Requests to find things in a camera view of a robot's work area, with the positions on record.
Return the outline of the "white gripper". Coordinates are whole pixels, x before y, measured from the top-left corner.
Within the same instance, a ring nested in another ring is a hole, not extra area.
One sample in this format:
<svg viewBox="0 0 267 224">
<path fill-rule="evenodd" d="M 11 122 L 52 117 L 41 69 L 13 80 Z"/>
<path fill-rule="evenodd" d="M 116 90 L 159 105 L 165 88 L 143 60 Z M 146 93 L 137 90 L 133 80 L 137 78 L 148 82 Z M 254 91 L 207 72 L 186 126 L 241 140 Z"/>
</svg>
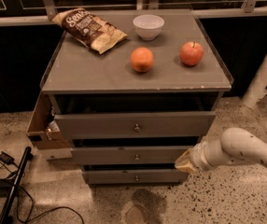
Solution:
<svg viewBox="0 0 267 224">
<path fill-rule="evenodd" d="M 175 168 L 183 173 L 192 174 L 196 171 L 210 171 L 213 166 L 208 162 L 204 155 L 204 149 L 208 145 L 207 142 L 202 142 L 195 145 L 193 148 L 186 150 L 175 161 Z"/>
</svg>

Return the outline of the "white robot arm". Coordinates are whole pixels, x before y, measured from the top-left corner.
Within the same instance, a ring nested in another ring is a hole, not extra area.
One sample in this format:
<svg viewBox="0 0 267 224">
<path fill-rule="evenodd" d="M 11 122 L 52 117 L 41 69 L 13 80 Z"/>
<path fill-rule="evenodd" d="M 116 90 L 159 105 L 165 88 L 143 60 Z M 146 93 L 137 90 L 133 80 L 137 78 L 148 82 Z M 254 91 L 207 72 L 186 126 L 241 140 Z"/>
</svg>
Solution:
<svg viewBox="0 0 267 224">
<path fill-rule="evenodd" d="M 253 110 L 267 95 L 267 55 L 246 93 L 242 103 Z M 185 151 L 175 162 L 180 172 L 209 171 L 219 166 L 260 164 L 267 169 L 267 144 L 242 128 L 225 130 L 218 140 L 198 143 Z"/>
</svg>

